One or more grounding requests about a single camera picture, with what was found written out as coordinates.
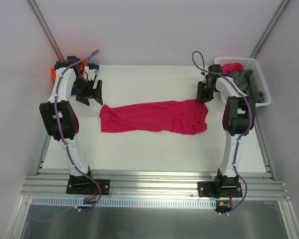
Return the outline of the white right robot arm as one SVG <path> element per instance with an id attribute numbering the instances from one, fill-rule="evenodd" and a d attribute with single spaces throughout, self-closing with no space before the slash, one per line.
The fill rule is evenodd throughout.
<path id="1" fill-rule="evenodd" d="M 256 100 L 248 97 L 234 83 L 221 66 L 213 64 L 207 70 L 205 81 L 199 81 L 197 86 L 197 103 L 207 103 L 214 99 L 214 93 L 219 92 L 226 105 L 222 118 L 222 127 L 226 133 L 226 144 L 222 163 L 218 169 L 213 191 L 223 197 L 230 192 L 231 187 L 239 180 L 238 166 L 241 148 L 254 126 Z"/>

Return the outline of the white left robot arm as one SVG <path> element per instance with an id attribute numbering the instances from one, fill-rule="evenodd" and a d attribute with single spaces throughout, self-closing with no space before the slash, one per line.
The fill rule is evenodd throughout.
<path id="1" fill-rule="evenodd" d="M 91 56 L 79 59 L 69 56 L 66 60 L 57 61 L 53 67 L 55 74 L 52 93 L 39 111 L 47 134 L 57 141 L 67 157 L 70 166 L 70 177 L 78 178 L 77 187 L 83 193 L 94 190 L 95 182 L 91 176 L 90 166 L 81 154 L 78 143 L 79 120 L 70 104 L 71 93 L 77 91 L 75 100 L 86 106 L 90 100 L 103 104 L 102 80 L 97 79 L 98 69 L 88 65 Z"/>

